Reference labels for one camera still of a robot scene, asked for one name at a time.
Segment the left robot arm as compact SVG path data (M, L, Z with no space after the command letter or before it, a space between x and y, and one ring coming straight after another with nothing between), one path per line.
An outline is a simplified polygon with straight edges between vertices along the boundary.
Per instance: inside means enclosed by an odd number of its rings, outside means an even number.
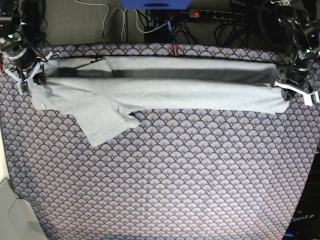
M302 9L294 0L264 0L257 11L257 22L262 35L278 50L289 57L286 65L278 67L278 79L273 87L282 89L288 101L296 94L302 96L306 106L320 102L317 90L307 78L313 63L320 58L320 21L311 12L316 3L303 0Z

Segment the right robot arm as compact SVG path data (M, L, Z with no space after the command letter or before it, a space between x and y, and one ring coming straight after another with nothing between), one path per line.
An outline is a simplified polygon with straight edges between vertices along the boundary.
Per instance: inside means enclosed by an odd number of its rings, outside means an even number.
M35 84L46 83L44 65L56 54L43 54L38 45L46 41L44 0L2 0L0 2L0 56L13 63L2 73L16 81L20 95Z

